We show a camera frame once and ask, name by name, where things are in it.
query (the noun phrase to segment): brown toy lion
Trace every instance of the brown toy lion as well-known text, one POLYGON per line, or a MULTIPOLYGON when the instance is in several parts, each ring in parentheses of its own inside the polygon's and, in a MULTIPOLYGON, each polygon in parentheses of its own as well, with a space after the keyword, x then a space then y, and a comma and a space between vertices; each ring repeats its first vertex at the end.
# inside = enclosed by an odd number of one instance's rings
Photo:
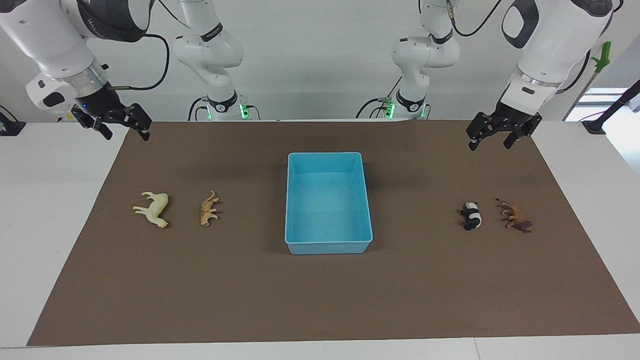
POLYGON ((524 217, 524 215, 520 211, 520 208, 498 198, 495 198, 495 200, 497 200, 500 203, 499 206, 502 207, 502 211, 500 212, 500 214, 508 216, 506 219, 504 219, 504 221, 509 222, 504 226, 506 229, 514 227, 515 229, 518 229, 525 233, 531 232, 533 223, 524 217))

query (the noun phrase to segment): black pole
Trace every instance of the black pole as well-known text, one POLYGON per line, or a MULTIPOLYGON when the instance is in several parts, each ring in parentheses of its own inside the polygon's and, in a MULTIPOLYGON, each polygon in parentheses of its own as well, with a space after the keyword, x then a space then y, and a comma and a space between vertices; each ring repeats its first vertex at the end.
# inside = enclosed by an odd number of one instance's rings
POLYGON ((636 83, 633 84, 633 86, 631 86, 627 91, 625 91, 625 93, 622 94, 622 96, 616 102, 614 102, 613 105, 611 105, 609 109, 607 109, 607 111, 605 111, 598 118, 598 120, 583 121, 582 125, 584 125, 587 131, 589 131, 589 133, 591 134, 606 135, 604 130, 602 130, 602 126, 604 125, 605 121, 609 120, 609 118, 613 114, 615 114, 616 111, 620 110, 621 107, 623 107, 626 103, 631 101, 631 99, 635 98, 638 94, 640 94, 640 80, 636 81, 636 83))
POLYGON ((3 127, 3 130, 0 131, 0 136, 17 136, 26 125, 22 121, 9 120, 2 112, 0 112, 0 124, 3 127))

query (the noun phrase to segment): white toy horse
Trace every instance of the white toy horse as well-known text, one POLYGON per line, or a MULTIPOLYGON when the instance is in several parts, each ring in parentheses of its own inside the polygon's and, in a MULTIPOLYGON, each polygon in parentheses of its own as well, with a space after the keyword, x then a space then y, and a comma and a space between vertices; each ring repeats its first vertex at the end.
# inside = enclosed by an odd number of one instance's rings
POLYGON ((153 200, 153 202, 151 203, 151 205, 149 205, 148 208, 134 206, 133 210, 136 210, 136 214, 145 215, 149 222, 152 222, 155 225, 158 225, 158 227, 164 229, 167 225, 169 225, 169 223, 159 218, 158 216, 160 215, 160 213, 162 213, 164 207, 169 203, 169 196, 165 193, 156 195, 151 192, 144 192, 142 193, 142 196, 147 196, 147 200, 153 200))

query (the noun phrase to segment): green handle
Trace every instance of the green handle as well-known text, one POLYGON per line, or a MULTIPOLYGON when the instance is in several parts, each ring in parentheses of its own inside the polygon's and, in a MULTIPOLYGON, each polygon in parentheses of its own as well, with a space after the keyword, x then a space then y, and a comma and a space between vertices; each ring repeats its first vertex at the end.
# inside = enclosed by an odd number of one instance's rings
POLYGON ((602 69, 604 69, 608 64, 611 63, 611 60, 609 59, 609 53, 611 52, 611 42, 607 41, 606 43, 602 44, 602 54, 600 55, 600 58, 595 58, 592 57, 591 59, 593 61, 596 62, 596 74, 599 74, 602 69))

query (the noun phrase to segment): cable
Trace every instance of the cable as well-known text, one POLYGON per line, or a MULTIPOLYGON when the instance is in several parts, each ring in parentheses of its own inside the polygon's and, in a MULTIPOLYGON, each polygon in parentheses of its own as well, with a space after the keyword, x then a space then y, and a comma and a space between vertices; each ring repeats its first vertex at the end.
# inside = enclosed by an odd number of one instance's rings
POLYGON ((480 26, 477 27, 477 29, 475 29, 473 32, 468 33, 468 34, 464 34, 462 33, 459 29, 458 26, 456 25, 456 21, 455 19, 451 19, 451 23, 453 25, 453 28, 456 30, 456 32, 458 33, 458 35, 460 35, 461 37, 471 37, 474 36, 478 31, 480 31, 480 29, 482 29, 484 27, 484 25, 486 24, 487 21, 489 21, 489 18, 491 17, 491 15, 493 15, 493 13, 496 11, 496 9, 498 8, 498 6, 500 6, 500 3, 502 2, 502 0, 498 0, 495 5, 493 6, 493 9, 491 9, 491 11, 489 12, 489 15, 487 15, 484 18, 484 21, 482 21, 482 23, 480 23, 480 26))
MULTIPOLYGON (((398 81, 396 81, 396 84, 394 85, 394 87, 391 88, 391 91, 389 92, 389 94, 387 94, 387 97, 390 97, 391 94, 394 93, 394 90, 396 89, 398 84, 400 84, 400 80, 402 80, 402 76, 398 79, 398 81)), ((376 114, 376 119, 378 118, 378 116, 380 116, 380 110, 378 110, 378 113, 376 114)))
POLYGON ((164 78, 166 78, 166 73, 169 71, 169 43, 166 41, 166 39, 156 34, 144 34, 142 36, 147 38, 158 38, 164 42, 164 48, 166 49, 166 61, 164 62, 164 72, 162 74, 162 77, 160 78, 160 80, 158 80, 157 83, 151 86, 143 87, 143 88, 136 88, 134 86, 129 86, 128 90, 145 91, 145 90, 155 89, 158 87, 158 85, 160 85, 164 81, 164 78))
POLYGON ((201 97, 195 99, 193 101, 193 104, 191 104, 191 107, 189 108, 189 115, 187 116, 187 121, 191 121, 191 114, 193 114, 193 108, 195 108, 196 104, 198 104, 200 101, 203 101, 201 97))
POLYGON ((431 104, 425 104, 425 106, 429 106, 429 112, 427 113, 427 117, 425 120, 429 120, 429 115, 431 115, 431 104))
POLYGON ((373 117, 373 113, 376 112, 376 110, 378 111, 378 115, 380 114, 381 110, 384 110, 385 107, 384 106, 380 106, 379 108, 375 108, 373 109, 373 111, 371 112, 371 115, 369 115, 369 119, 371 119, 373 117))
POLYGON ((201 106, 201 107, 196 109, 196 121, 198 121, 198 110, 206 110, 206 109, 207 109, 206 106, 201 106))
POLYGON ((9 109, 5 108, 5 107, 4 107, 4 106, 2 106, 2 105, 0 105, 0 108, 2 108, 2 110, 6 111, 9 115, 11 115, 11 117, 12 117, 16 122, 19 122, 19 121, 18 121, 18 118, 17 118, 17 117, 15 117, 15 115, 14 115, 12 112, 10 112, 10 111, 9 111, 9 109))
POLYGON ((365 109, 369 104, 372 104, 372 103, 374 103, 374 102, 376 102, 376 101, 380 102, 380 98, 378 98, 378 97, 377 97, 377 98, 375 98, 375 99, 371 99, 371 100, 367 101, 364 105, 362 105, 362 107, 361 107, 361 108, 360 108, 360 110, 358 111, 358 114, 356 115, 356 119, 360 117, 360 114, 364 111, 364 109, 365 109))
POLYGON ((575 84, 578 83, 578 80, 580 80, 580 78, 584 74, 584 71, 587 69, 587 64, 589 63, 590 56, 591 56, 591 50, 587 51, 587 55, 585 55, 584 57, 584 63, 582 63, 582 68, 580 69, 580 72, 576 75, 575 79, 573 79, 573 81, 566 88, 556 91, 556 95, 567 92, 570 88, 572 88, 575 84))
POLYGON ((191 29, 191 28, 189 27, 189 25, 187 25, 187 24, 183 23, 180 19, 178 19, 178 18, 177 18, 177 17, 176 17, 172 12, 171 12, 171 10, 169 10, 169 8, 168 8, 168 7, 166 7, 166 5, 162 2, 162 0, 158 0, 158 3, 160 3, 160 5, 162 5, 162 7, 166 10, 166 12, 168 12, 168 13, 169 13, 169 15, 171 15, 171 17, 173 17, 177 22, 181 23, 181 24, 182 24, 182 26, 184 26, 184 27, 185 27, 185 28, 187 28, 187 29, 191 29))
POLYGON ((258 113, 258 120, 262 120, 262 117, 260 116, 260 110, 258 110, 258 107, 256 105, 247 105, 246 108, 255 109, 255 112, 258 113))
POLYGON ((583 117, 583 118, 582 118, 582 119, 580 119, 579 121, 580 121, 580 122, 582 122, 582 121, 584 121, 584 120, 586 120, 586 119, 588 119, 588 118, 590 118, 590 117, 593 117, 593 116, 596 116, 596 115, 601 115, 601 114, 604 114, 604 113, 605 113, 604 111, 601 111, 601 112, 599 112, 599 113, 591 114, 591 115, 589 115, 589 116, 585 116, 585 117, 583 117))

